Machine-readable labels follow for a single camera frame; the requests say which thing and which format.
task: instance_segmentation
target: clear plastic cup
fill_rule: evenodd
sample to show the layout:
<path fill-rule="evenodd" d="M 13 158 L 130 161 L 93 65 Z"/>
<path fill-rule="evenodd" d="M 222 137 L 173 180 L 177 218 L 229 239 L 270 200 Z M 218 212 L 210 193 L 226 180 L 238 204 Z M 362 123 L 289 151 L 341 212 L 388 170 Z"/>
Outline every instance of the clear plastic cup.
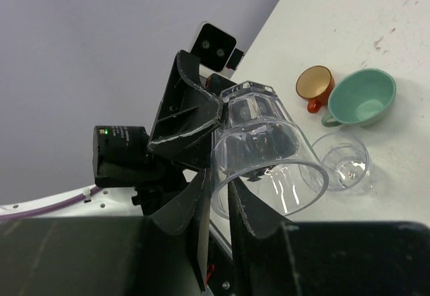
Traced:
<path fill-rule="evenodd" d="M 319 138 L 312 148 L 329 174 L 328 191 L 353 189 L 366 193 L 374 186 L 368 149 L 354 135 L 330 133 Z"/>
<path fill-rule="evenodd" d="M 275 91 L 246 82 L 221 98 L 226 108 L 211 155 L 213 210 L 228 219 L 227 184 L 237 177 L 282 215 L 318 200 L 329 176 Z"/>

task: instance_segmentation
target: small orange mug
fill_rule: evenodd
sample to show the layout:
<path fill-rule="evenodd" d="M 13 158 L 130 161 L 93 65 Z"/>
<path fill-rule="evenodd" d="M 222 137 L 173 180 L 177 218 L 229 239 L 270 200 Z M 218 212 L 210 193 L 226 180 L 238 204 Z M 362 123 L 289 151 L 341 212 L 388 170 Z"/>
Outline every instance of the small orange mug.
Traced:
<path fill-rule="evenodd" d="M 335 80 L 325 66 L 311 66 L 297 79 L 297 94 L 308 101 L 308 111 L 317 113 L 329 102 L 329 96 L 335 87 Z"/>

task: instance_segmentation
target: red handle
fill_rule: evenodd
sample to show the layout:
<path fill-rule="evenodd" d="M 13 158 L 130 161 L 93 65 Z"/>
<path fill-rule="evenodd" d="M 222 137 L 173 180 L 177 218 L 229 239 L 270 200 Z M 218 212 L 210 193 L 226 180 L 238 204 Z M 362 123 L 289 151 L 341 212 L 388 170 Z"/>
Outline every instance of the red handle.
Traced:
<path fill-rule="evenodd" d="M 310 113 L 318 113 L 321 109 L 321 103 L 315 99 L 311 99 L 308 102 L 308 111 Z"/>

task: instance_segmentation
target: green teacup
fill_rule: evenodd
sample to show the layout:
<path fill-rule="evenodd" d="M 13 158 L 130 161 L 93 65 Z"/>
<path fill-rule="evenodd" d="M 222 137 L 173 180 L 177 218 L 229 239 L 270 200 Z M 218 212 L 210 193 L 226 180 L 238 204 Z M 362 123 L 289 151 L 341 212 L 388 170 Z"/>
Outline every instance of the green teacup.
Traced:
<path fill-rule="evenodd" d="M 386 116 L 396 97 L 396 82 L 379 69 L 363 69 L 345 77 L 331 92 L 325 127 L 368 126 Z"/>

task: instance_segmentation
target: white table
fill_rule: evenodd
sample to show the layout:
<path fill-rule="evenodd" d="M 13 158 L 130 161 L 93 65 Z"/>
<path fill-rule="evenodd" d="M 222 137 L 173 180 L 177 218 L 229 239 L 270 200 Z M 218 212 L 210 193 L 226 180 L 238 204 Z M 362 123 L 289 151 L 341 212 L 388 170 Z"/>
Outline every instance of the white table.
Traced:
<path fill-rule="evenodd" d="M 346 128 L 368 147 L 378 182 L 365 196 L 326 193 L 293 221 L 414 220 L 430 225 L 430 0 L 280 0 L 233 81 L 271 85 L 310 142 L 332 132 L 295 92 L 309 66 L 329 67 L 339 82 L 364 67 L 396 80 L 390 115 Z M 212 221 L 230 237 L 228 222 Z"/>

